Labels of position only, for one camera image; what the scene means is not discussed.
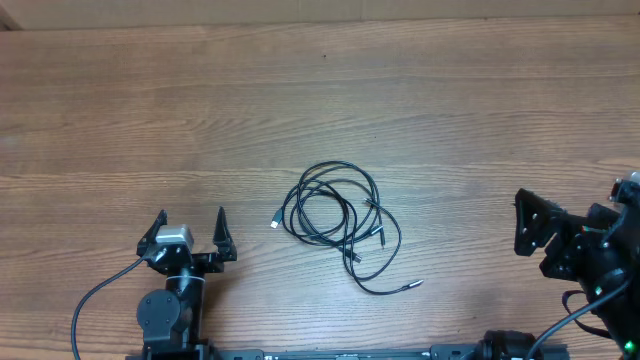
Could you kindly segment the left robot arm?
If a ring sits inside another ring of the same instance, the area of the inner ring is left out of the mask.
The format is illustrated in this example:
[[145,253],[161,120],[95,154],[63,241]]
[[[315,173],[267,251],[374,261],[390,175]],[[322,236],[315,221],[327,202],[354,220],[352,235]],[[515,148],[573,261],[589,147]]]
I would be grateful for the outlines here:
[[201,336],[205,276],[222,273],[237,259],[225,210],[217,214],[213,252],[195,253],[188,225],[170,226],[160,211],[137,244],[136,254],[165,277],[165,287],[146,294],[137,307],[143,331],[143,359],[219,359],[213,342]]

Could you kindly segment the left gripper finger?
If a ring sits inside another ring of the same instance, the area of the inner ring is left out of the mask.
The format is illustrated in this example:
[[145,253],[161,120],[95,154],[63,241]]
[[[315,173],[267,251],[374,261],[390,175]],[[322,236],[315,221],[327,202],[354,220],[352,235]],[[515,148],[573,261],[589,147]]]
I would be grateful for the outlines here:
[[145,232],[145,234],[141,237],[139,242],[137,243],[136,255],[143,256],[150,245],[156,244],[156,236],[160,228],[167,224],[168,213],[166,210],[162,209],[157,215],[156,219],[150,226],[150,228]]
[[223,207],[219,208],[217,214],[216,226],[212,241],[217,248],[218,258],[221,262],[237,260],[237,249],[230,234],[226,213]]

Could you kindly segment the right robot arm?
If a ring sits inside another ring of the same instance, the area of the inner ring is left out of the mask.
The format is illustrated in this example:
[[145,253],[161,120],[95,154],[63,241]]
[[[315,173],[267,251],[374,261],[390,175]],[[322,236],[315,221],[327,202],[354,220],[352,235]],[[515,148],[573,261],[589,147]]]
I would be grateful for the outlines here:
[[573,322],[589,334],[616,343],[624,359],[639,357],[639,184],[617,180],[609,200],[615,211],[594,203],[584,216],[521,188],[514,197],[514,251],[531,256],[545,251],[543,276],[578,283],[562,304],[579,293],[587,304],[539,337],[515,331],[488,331],[476,347],[477,359],[567,359],[566,350],[545,347],[546,340]]

